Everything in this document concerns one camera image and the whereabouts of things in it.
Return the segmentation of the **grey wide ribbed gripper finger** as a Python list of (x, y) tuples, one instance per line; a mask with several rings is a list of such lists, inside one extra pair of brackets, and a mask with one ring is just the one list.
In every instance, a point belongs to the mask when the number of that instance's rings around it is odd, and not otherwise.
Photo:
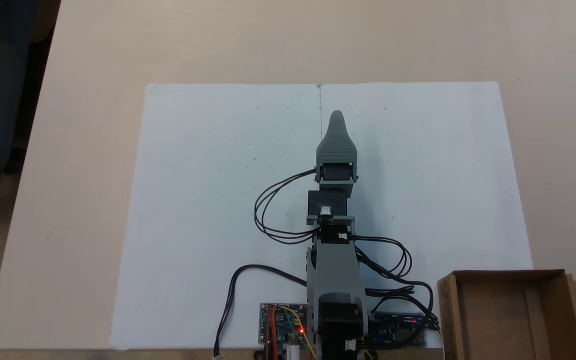
[(317, 147), (318, 164), (355, 164), (358, 151), (346, 128), (343, 112), (331, 113), (327, 131)]

